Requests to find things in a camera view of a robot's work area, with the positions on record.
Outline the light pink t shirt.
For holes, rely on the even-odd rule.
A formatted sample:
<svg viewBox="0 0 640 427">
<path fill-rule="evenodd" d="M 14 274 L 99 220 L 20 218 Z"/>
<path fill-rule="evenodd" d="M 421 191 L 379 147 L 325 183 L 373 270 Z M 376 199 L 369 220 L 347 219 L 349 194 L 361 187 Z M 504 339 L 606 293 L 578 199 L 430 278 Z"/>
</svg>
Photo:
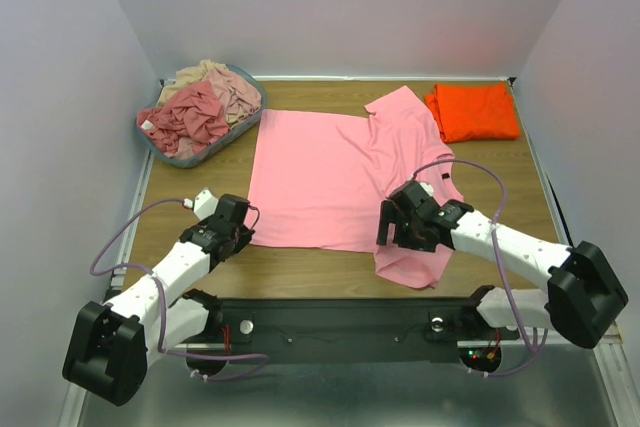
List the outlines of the light pink t shirt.
<svg viewBox="0 0 640 427">
<path fill-rule="evenodd" d="M 380 277 L 411 288 L 436 285 L 452 256 L 379 246 L 383 199 L 415 170 L 439 203 L 461 199 L 452 150 L 427 106 L 403 86 L 365 107 L 367 116 L 267 109 L 248 197 L 260 211 L 252 242 L 374 256 Z"/>
</svg>

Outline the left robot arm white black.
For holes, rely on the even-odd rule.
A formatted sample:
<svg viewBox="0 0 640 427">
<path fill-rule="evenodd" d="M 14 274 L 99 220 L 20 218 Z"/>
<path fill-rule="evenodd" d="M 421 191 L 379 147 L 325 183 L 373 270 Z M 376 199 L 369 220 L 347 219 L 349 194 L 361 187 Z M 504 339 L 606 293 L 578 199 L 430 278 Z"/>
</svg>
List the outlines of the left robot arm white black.
<svg viewBox="0 0 640 427">
<path fill-rule="evenodd" d="M 76 317 L 62 376 L 116 406 L 127 403 L 148 368 L 184 340 L 220 335 L 217 362 L 233 357 L 221 301 L 192 285 L 250 242 L 255 231 L 245 219 L 253 207 L 242 197 L 216 197 L 207 189 L 182 204 L 198 221 L 169 253 L 132 287 L 103 303 L 88 302 Z"/>
</svg>

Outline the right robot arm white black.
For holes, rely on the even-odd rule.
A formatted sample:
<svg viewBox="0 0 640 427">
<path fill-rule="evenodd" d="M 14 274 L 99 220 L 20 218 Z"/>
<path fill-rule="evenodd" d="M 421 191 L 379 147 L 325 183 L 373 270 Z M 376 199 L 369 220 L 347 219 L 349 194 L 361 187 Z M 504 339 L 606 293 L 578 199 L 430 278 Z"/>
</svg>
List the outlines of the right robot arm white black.
<svg viewBox="0 0 640 427">
<path fill-rule="evenodd" d="M 500 272 L 514 272 L 532 283 L 529 290 L 494 288 L 464 308 L 460 325 L 472 337 L 493 328 L 548 329 L 592 349 L 629 302 L 598 246 L 543 241 L 462 201 L 439 204 L 425 182 L 407 181 L 382 201 L 377 242 L 430 253 L 447 247 L 493 261 Z"/>
</svg>

